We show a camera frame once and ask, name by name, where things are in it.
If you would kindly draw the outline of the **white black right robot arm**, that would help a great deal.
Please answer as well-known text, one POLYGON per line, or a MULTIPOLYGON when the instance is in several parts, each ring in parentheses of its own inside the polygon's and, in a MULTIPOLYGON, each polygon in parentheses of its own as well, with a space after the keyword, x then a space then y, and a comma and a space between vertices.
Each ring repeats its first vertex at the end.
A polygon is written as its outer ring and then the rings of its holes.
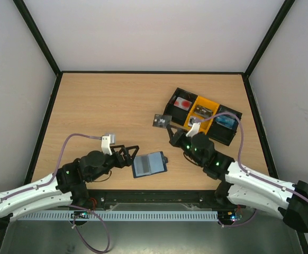
POLYGON ((254 171, 219 151, 204 133, 192 133, 167 126, 169 143, 203 169, 208 177, 220 180, 216 203, 249 206, 281 219, 290 228, 308 233, 308 183, 296 184, 254 171))

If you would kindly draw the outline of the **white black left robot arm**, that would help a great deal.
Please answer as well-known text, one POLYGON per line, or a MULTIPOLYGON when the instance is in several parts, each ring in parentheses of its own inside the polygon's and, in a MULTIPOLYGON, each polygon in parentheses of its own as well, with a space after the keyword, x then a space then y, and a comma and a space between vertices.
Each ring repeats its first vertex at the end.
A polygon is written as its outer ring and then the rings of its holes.
POLYGON ((57 172, 19 188, 0 193, 0 230, 17 219, 49 208, 84 205, 88 199, 86 184, 108 174, 111 169, 133 164, 138 146, 112 146, 110 154, 91 151, 64 164, 57 172))

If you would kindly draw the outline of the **black vip credit card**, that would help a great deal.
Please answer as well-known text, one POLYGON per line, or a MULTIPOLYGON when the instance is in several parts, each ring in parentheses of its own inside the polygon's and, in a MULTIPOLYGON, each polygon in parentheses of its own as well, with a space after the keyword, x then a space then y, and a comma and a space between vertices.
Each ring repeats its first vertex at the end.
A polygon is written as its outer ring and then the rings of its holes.
POLYGON ((166 114, 155 114, 152 126, 166 128, 171 123, 172 116, 166 114))

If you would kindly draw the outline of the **blue leather card holder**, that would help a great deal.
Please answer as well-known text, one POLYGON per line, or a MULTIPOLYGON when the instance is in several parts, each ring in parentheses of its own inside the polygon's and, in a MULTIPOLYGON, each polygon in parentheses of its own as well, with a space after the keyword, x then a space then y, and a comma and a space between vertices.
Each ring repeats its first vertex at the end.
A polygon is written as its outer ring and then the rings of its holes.
POLYGON ((132 164, 133 178, 151 176, 167 171, 168 158, 162 151, 136 156, 132 164))

